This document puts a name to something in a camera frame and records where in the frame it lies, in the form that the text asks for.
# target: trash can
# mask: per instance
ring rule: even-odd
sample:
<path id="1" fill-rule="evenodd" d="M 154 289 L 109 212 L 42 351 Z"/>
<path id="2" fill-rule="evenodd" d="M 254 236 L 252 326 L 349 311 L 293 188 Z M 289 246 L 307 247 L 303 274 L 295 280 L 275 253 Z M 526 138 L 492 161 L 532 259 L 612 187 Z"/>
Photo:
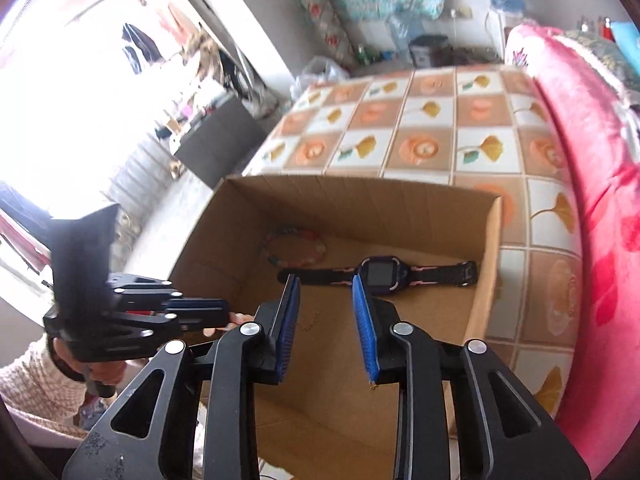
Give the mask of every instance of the trash can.
<path id="1" fill-rule="evenodd" d="M 437 68 L 453 64 L 453 49 L 449 37 L 440 34 L 418 36 L 409 43 L 409 52 L 416 68 Z"/>

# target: silver screw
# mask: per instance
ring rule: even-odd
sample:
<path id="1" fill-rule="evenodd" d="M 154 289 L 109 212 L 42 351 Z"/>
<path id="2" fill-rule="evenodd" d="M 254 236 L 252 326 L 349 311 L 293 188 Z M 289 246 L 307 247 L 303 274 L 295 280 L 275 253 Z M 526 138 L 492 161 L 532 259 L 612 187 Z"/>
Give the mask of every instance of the silver screw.
<path id="1" fill-rule="evenodd" d="M 168 354 L 175 355 L 182 352 L 184 350 L 184 347 L 185 347 L 184 341 L 181 341 L 179 339 L 173 339 L 169 341 L 166 345 L 164 345 L 164 350 Z"/>
<path id="2" fill-rule="evenodd" d="M 414 331 L 414 327 L 408 323 L 396 323 L 394 325 L 394 332 L 398 335 L 409 335 Z"/>
<path id="3" fill-rule="evenodd" d="M 242 335 L 256 335 L 258 332 L 260 332 L 260 325 L 257 323 L 249 322 L 240 327 L 240 333 Z"/>
<path id="4" fill-rule="evenodd" d="M 486 352 L 486 343 L 484 341 L 480 341 L 479 339 L 472 339 L 467 344 L 469 351 L 474 354 L 484 354 Z"/>

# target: person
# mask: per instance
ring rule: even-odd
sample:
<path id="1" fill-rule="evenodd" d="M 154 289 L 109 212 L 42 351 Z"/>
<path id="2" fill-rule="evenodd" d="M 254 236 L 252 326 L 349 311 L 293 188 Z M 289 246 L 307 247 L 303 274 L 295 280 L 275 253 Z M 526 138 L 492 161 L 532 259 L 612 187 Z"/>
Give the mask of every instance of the person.
<path id="1" fill-rule="evenodd" d="M 231 314 L 231 326 L 252 316 Z M 211 336 L 214 329 L 206 329 Z M 65 423 L 78 413 L 85 401 L 86 385 L 81 364 L 58 338 L 46 334 L 29 345 L 12 364 L 0 368 L 0 396 L 16 426 L 36 455 L 58 478 L 66 460 L 88 432 Z M 90 377 L 104 384 L 118 385 L 126 362 L 88 365 Z M 204 427 L 198 423 L 193 450 L 193 478 L 202 478 Z"/>

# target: watch screen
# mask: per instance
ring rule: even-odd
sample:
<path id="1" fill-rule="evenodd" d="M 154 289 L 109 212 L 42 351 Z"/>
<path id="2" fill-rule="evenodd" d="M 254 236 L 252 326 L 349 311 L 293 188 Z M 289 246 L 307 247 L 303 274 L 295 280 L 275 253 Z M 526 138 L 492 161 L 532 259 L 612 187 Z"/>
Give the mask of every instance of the watch screen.
<path id="1" fill-rule="evenodd" d="M 371 262 L 367 269 L 367 285 L 392 286 L 396 284 L 393 262 Z"/>

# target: triangular cutout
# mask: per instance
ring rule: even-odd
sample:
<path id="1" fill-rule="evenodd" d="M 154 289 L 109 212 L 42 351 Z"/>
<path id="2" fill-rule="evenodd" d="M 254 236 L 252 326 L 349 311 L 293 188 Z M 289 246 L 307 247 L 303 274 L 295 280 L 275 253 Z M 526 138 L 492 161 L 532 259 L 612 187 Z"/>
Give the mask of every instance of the triangular cutout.
<path id="1" fill-rule="evenodd" d="M 502 431 L 507 438 L 530 433 L 538 422 L 527 409 L 523 400 L 506 382 L 500 372 L 489 373 L 489 384 L 494 393 L 500 414 Z"/>
<path id="2" fill-rule="evenodd" d="M 140 384 L 140 387 L 120 408 L 118 414 L 113 417 L 111 429 L 119 433 L 145 438 L 149 434 L 151 419 L 163 380 L 164 372 L 162 370 L 151 372 L 149 377 Z"/>

